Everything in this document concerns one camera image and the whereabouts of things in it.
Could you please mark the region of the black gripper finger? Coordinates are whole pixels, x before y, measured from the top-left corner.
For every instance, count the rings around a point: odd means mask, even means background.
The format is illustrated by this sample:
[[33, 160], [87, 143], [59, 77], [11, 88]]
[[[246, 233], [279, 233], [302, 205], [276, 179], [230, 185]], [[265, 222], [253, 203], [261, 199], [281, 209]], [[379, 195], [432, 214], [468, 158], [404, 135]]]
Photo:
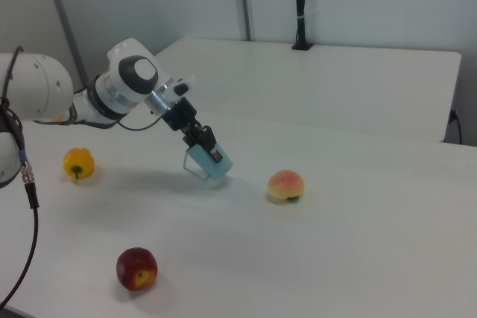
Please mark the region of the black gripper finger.
[[189, 147], [194, 147], [198, 143], [198, 129], [195, 126], [185, 126], [181, 131], [183, 140]]
[[215, 163], [222, 161], [223, 156], [216, 147], [217, 141], [210, 126], [199, 126], [197, 139], [198, 144], [206, 151]]

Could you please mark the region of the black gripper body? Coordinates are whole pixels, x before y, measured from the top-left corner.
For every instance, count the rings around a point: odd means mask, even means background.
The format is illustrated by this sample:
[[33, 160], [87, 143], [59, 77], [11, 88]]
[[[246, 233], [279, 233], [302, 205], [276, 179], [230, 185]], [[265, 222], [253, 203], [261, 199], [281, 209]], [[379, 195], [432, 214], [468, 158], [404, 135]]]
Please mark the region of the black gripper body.
[[169, 111], [162, 115], [162, 120], [173, 131], [184, 131], [186, 128], [198, 125], [198, 121], [195, 118], [196, 115], [197, 110], [186, 98], [182, 98]]

